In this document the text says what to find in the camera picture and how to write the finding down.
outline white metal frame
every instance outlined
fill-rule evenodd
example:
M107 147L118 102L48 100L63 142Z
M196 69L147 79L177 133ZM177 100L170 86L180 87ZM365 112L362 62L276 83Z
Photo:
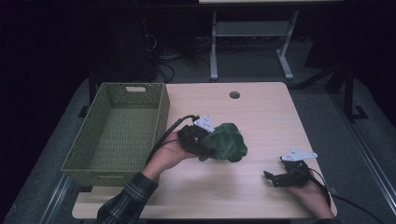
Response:
M216 57L217 36L284 36L285 42L282 49L276 50L276 56L279 59L286 79L293 79L293 74L286 60L286 51L293 34L298 13L299 10L294 10L289 21L217 21L216 11L214 11L212 50L210 52L210 79L217 80L219 78Z

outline table top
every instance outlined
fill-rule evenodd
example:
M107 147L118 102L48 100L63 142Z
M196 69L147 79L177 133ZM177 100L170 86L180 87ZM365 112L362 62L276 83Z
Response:
M141 218L299 218L311 215L263 171L285 174L279 157L292 148L312 152L285 84L167 84L171 106L167 126L187 115L208 115L213 126L234 123L244 137L241 161L189 159L163 172ZM238 99L230 97L237 91ZM190 120L184 124L191 125ZM305 161L321 173L316 159ZM95 218L99 207L121 188L93 187L78 195L73 216Z

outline basket handle hole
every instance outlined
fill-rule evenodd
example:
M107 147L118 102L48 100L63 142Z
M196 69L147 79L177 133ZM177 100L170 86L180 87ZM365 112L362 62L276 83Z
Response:
M146 92L144 87L125 87L128 92Z

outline floor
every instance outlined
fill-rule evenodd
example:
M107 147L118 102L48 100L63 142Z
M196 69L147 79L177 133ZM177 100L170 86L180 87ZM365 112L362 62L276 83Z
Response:
M293 86L320 71L304 67L312 43L309 40L293 40L287 59L294 79L286 80L275 52L282 41L277 39L257 42L247 39L243 44L233 43L232 52L228 45L227 50L220 51L218 56L217 82L277 81ZM163 56L169 58L175 54L177 52L169 49ZM181 57L165 62L166 65L161 65L160 68L167 79L173 76L173 83L209 82L208 59L209 54L205 51L195 58ZM290 91L290 95L311 146L319 154L318 163L328 186L333 194L359 204L381 218L384 223L396 223L396 211L390 205L395 196L392 188L396 186L396 163L393 160L396 158L396 131L376 106L371 93L358 80L355 80L354 105L362 106L369 118L356 120L354 123L348 121L340 106L343 90L335 94L327 93L327 81L328 78L325 77L303 90ZM158 75L154 82L164 82L163 76ZM60 171L65 155L83 121L78 115L88 104L89 87L88 80L85 80L64 111L34 170L11 207L5 223L93 223L93 220L72 217L71 210L81 187ZM372 168L375 166L373 161L379 164L381 174ZM393 194L393 198L387 196L387 191ZM335 204L337 216L343 223L377 223L348 203L335 199ZM291 223L307 224L313 221L300 219L292 220Z

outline gray carpet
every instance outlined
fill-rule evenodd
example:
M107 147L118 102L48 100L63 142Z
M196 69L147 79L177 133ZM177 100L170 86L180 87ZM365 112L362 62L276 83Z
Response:
M282 81L287 85L297 84L312 77L317 69L304 68L309 52L309 42L292 42L287 54L293 81L287 81L275 55L279 42L261 46L260 50L245 48L233 54L219 55L218 82ZM208 53L199 55L200 59L182 58L167 63L175 69L175 83L208 82ZM169 68L163 66L165 74ZM364 206L386 223L396 223L385 197L375 183L373 175L361 155L359 144L337 109L333 95L325 92L327 78L316 82L303 91L291 91L291 97L304 125L312 148L319 154L318 163L329 187L337 195ZM396 162L394 162L396 136L380 109L375 105L370 92L358 81L355 82L355 105L361 105L370 119L357 120L355 125L367 144L374 150L375 158L393 185L396 184ZM38 160L35 169L21 190L11 208L5 223L40 223L51 194L62 177L60 168L71 144L78 133L83 119L78 113L89 103L88 81L81 84L70 105L66 108L57 129ZM59 209L54 210L50 223L92 223L92 220L77 220L71 215L73 204L80 187L71 182ZM376 223L360 210L335 200L338 217L343 223ZM311 219L293 220L292 223L312 223Z

